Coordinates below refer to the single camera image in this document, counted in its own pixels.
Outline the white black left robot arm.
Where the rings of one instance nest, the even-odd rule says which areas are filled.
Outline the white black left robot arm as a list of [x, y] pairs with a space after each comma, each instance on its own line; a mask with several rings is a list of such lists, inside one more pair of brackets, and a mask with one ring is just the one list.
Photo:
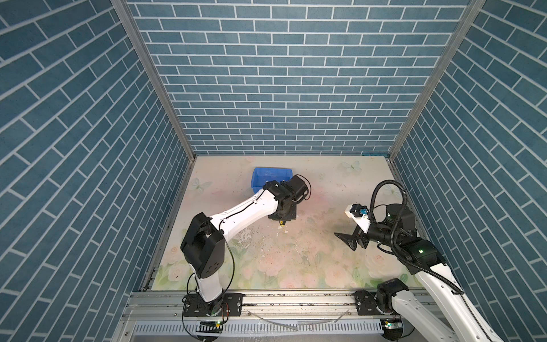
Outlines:
[[311, 185], [303, 175], [288, 181], [266, 182], [262, 190], [249, 199], [216, 215], [195, 215], [180, 245], [186, 262], [197, 281], [197, 293], [207, 303], [215, 303], [226, 293], [219, 270], [224, 263], [225, 248], [242, 230], [266, 217], [285, 225], [297, 218], [297, 205], [311, 196]]

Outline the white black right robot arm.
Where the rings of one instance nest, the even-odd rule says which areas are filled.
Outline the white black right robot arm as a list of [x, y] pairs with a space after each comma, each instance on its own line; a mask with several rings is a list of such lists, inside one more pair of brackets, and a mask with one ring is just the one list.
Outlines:
[[356, 223], [356, 228], [351, 235], [338, 233], [337, 238], [352, 250], [376, 242], [388, 246], [391, 254], [400, 254], [400, 262], [424, 286], [445, 320], [426, 309], [400, 279], [377, 286], [375, 303], [379, 312], [406, 319], [427, 341], [501, 340], [458, 285], [437, 248], [418, 236], [415, 215], [408, 207], [386, 205], [380, 222], [365, 205], [350, 205], [345, 214]]

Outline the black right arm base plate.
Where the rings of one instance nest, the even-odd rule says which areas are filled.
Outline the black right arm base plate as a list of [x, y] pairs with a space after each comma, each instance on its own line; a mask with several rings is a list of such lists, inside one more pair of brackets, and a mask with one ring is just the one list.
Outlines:
[[355, 299], [357, 315], [380, 315], [380, 311], [377, 309], [375, 293], [371, 293], [366, 290], [357, 290], [353, 293], [353, 298]]

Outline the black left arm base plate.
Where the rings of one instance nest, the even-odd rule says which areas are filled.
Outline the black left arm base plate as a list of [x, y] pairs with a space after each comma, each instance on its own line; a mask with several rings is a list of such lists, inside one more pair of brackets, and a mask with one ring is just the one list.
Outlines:
[[206, 302], [200, 294], [191, 293], [183, 298], [183, 314], [189, 317], [241, 316], [243, 297], [240, 293], [226, 293], [213, 301]]

